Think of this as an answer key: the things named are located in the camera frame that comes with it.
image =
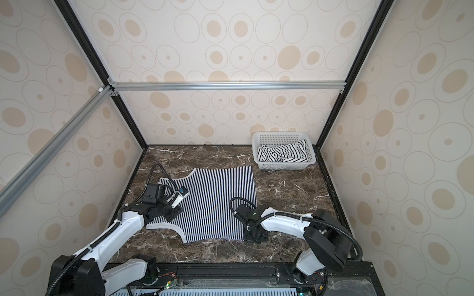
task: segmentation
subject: black cable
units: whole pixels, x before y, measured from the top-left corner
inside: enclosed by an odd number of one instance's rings
[[[130,288],[130,284],[126,285],[126,287],[127,287],[128,296],[133,296],[132,289]]]
[[[264,220],[266,220],[270,217],[273,217],[274,215],[275,216],[285,216],[285,217],[298,219],[298,220],[301,218],[302,221],[317,223],[317,224],[321,224],[323,226],[334,229],[339,234],[341,234],[341,235],[345,236],[346,238],[348,238],[351,241],[351,243],[354,245],[355,250],[357,251],[357,257],[355,257],[354,259],[348,258],[347,260],[348,261],[361,261],[362,260],[362,247],[360,246],[359,242],[349,232],[347,232],[346,230],[344,230],[342,228],[339,228],[339,227],[337,227],[337,226],[335,226],[331,223],[328,223],[328,222],[325,222],[325,221],[322,221],[322,220],[319,220],[319,219],[309,218],[309,217],[301,217],[300,215],[285,213],[285,212],[275,212],[275,213],[272,213],[272,214],[265,215],[262,218],[258,219],[255,222],[255,224],[253,224],[252,226],[248,226],[247,230],[251,231],[255,227],[259,226]]]
[[[164,290],[164,287],[160,288],[156,292],[144,293],[144,294],[140,294],[140,296],[157,296],[163,290]]]
[[[168,174],[168,172],[164,169],[164,167],[161,165],[161,163],[159,162],[155,162],[153,164],[153,166],[151,167],[151,170],[150,172],[148,173],[148,177],[146,179],[146,183],[145,183],[145,188],[143,188],[143,191],[142,193],[137,197],[135,198],[135,200],[132,202],[132,203],[135,203],[137,202],[144,194],[145,194],[145,191],[146,191],[146,188],[148,187],[148,184],[150,183],[150,180],[151,180],[151,177],[153,175],[153,171],[155,171],[155,168],[159,166],[161,171],[164,173],[164,175],[168,178],[168,180],[171,182],[171,184],[173,184],[173,186],[176,188],[176,190],[178,190],[178,185],[176,184],[176,182],[174,182],[174,180],[170,177],[170,175]],[[171,192],[173,192],[173,188],[171,186],[169,186],[169,189],[171,190]]]
[[[251,206],[253,207],[252,210],[255,210],[255,209],[257,208],[257,206],[254,205],[250,200],[247,200],[247,199],[242,198],[242,197],[233,197],[233,198],[231,198],[230,201],[229,201],[229,207],[230,207],[230,211],[232,211],[232,213],[235,212],[234,208],[232,207],[232,202],[233,202],[234,200],[242,200],[242,201],[248,203],[249,205],[251,205]]]
[[[95,242],[93,242],[90,246],[91,249],[94,249],[97,247],[103,240],[105,240],[114,230],[117,229],[117,227],[120,225],[120,222],[116,222],[106,233],[104,233],[101,237],[99,237]],[[89,248],[83,250],[81,253],[79,253],[76,257],[74,257],[64,268],[61,270],[61,272],[57,275],[57,277],[51,282],[51,285],[49,285],[48,290],[46,291],[45,296],[52,296],[54,289],[56,289],[56,286],[59,284],[61,279],[64,277],[66,272],[70,270],[72,267],[74,267],[79,260],[82,259],[87,253],[91,252]]]

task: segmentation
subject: aluminum frame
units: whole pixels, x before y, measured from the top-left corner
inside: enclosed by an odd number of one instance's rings
[[[117,91],[135,90],[343,90],[345,81],[112,82]]]
[[[77,130],[89,119],[99,105],[112,94],[109,85],[102,86],[101,92],[95,95],[57,132],[51,140],[38,152],[5,186],[0,192],[0,217],[21,196],[26,188],[43,171],[45,166],[74,136]]]

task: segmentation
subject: black frame edge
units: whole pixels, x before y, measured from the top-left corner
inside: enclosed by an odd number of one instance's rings
[[[337,115],[339,114],[339,111],[341,110],[342,105],[344,104],[344,101],[346,100],[346,97],[349,94],[349,91],[351,90],[352,85],[354,84],[357,75],[359,74],[362,65],[364,64],[364,61],[368,56],[375,39],[377,38],[380,28],[382,27],[383,22],[385,21],[385,17],[390,11],[393,2],[394,0],[382,0],[382,2],[380,3],[379,8],[375,13],[374,19],[370,24],[369,30],[365,35],[359,52],[357,53],[354,63],[352,64],[352,67],[349,70],[349,74],[346,78],[346,86],[344,87],[344,91],[337,97],[334,107],[332,108],[331,113],[329,114],[329,117],[326,123],[324,124],[321,135],[319,136],[318,141],[316,142],[316,148],[318,150],[321,149],[321,147],[323,146],[324,141],[326,140],[326,137],[328,136],[331,127],[333,126]]]
[[[339,222],[344,226],[351,234],[352,231],[349,228],[349,224],[346,219],[346,215],[342,209],[341,202],[337,197],[336,190],[334,189],[334,185],[332,184],[331,177],[329,176],[328,169],[322,159],[321,151],[316,149],[316,160],[318,161],[319,169],[321,170],[321,174],[323,175],[324,182],[326,183],[326,187],[328,188],[328,194],[331,198],[332,206],[334,207],[334,211],[336,212],[337,219]]]
[[[122,204],[123,202],[125,201],[125,198],[127,197],[128,195],[128,191],[130,190],[130,187],[132,187],[132,183],[133,183],[133,180],[135,179],[135,177],[137,176],[137,172],[138,172],[138,169],[140,168],[140,165],[142,164],[142,161],[145,157],[145,154],[146,152],[148,152],[148,147],[146,147],[143,151],[142,151],[142,154],[140,155],[140,158],[138,159],[138,162],[133,170],[133,173],[132,175],[130,176],[130,179],[128,180],[128,183],[127,183],[127,186],[125,187],[125,190],[122,194],[122,197],[120,198],[120,201],[119,203],[117,204],[117,207],[115,208],[115,212],[114,212],[114,215],[112,216],[112,219],[109,223],[109,227],[112,226],[112,224],[114,223],[114,220],[116,219],[117,217],[117,213],[119,212],[119,209],[122,207]]]
[[[76,38],[77,42],[79,43],[82,50],[84,51],[87,58],[89,59],[89,62],[91,62],[92,66],[94,67],[94,70],[98,74],[102,83],[104,85],[110,85],[109,81],[107,80],[109,78],[109,74],[107,73],[107,70],[105,70],[104,65],[100,61],[100,58],[97,55],[97,52],[95,51],[94,47],[92,46],[91,41],[87,37],[86,32],[81,26],[79,19],[74,14],[74,11],[71,8],[71,5],[69,4],[69,2],[67,0],[55,0],[55,3],[59,11],[63,15],[69,28],[71,29],[72,33],[74,34],[74,37]],[[112,99],[115,105],[117,106],[119,112],[125,119],[125,122],[127,123],[128,127],[132,131],[133,135],[137,139],[138,143],[140,144],[142,149],[145,150],[147,148],[146,141],[143,138],[137,125],[135,124],[135,121],[133,120],[132,116],[130,115],[130,112],[128,111],[127,106],[125,106],[123,100],[121,99],[119,95],[112,97]]]

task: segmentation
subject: wallpaper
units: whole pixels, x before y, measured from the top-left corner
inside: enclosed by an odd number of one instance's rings
[[[46,0],[0,2],[0,190],[102,85]]]
[[[254,132],[305,132],[316,143],[339,90],[124,91],[148,144],[251,144]]]
[[[474,291],[474,1],[400,0],[322,152],[388,296]]]
[[[44,295],[51,264],[109,225],[142,152],[107,99],[0,218],[0,295]]]
[[[379,0],[72,0],[115,81],[345,80]]]

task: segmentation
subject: striped clothing in basket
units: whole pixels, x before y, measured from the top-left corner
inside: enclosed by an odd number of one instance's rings
[[[278,146],[262,145],[258,147],[258,161],[261,162],[306,162],[306,141]]]

